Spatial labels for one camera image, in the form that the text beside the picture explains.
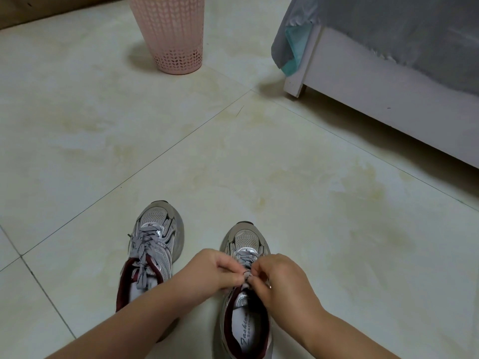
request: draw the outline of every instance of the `sneaker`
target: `sneaker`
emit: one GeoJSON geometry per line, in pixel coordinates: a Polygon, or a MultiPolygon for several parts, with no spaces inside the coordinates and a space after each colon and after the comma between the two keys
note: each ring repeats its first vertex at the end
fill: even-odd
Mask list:
{"type": "MultiPolygon", "coordinates": [[[[259,257],[270,254],[260,231],[250,222],[239,222],[226,234],[220,250],[234,257],[248,271],[259,257]]],[[[271,318],[247,284],[225,297],[214,338],[215,359],[271,359],[271,318]]]]}
{"type": "MultiPolygon", "coordinates": [[[[183,250],[183,220],[167,201],[154,201],[141,212],[129,237],[128,259],[120,273],[117,312],[171,278],[171,266],[183,250]]],[[[178,319],[158,341],[166,338],[177,323],[178,319]]]]}

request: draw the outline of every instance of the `bed frame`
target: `bed frame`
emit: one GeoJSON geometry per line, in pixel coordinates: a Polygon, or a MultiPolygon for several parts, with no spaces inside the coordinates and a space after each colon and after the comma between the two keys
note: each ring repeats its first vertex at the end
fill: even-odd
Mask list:
{"type": "Polygon", "coordinates": [[[381,59],[339,31],[314,25],[284,90],[311,87],[479,168],[479,97],[381,59]]]}

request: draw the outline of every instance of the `trash can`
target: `trash can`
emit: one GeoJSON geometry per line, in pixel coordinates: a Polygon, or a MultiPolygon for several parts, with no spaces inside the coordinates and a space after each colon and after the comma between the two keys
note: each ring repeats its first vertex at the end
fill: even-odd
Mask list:
{"type": "Polygon", "coordinates": [[[188,74],[203,60],[205,0],[128,0],[158,69],[188,74]]]}

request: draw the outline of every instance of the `pink plastic basket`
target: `pink plastic basket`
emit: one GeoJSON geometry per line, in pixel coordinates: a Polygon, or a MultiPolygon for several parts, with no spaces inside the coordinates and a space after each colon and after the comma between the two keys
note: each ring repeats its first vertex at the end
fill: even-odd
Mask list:
{"type": "Polygon", "coordinates": [[[158,69],[188,74],[203,61],[205,0],[128,0],[158,69]]]}

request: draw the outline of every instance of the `person's right arm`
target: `person's right arm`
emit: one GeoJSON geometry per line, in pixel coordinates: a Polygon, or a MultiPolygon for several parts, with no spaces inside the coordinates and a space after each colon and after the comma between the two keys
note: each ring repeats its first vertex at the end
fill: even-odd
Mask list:
{"type": "Polygon", "coordinates": [[[398,358],[347,322],[328,313],[306,273],[290,258],[259,258],[248,283],[280,328],[315,358],[398,358]],[[264,280],[268,279],[271,288],[264,280]]]}

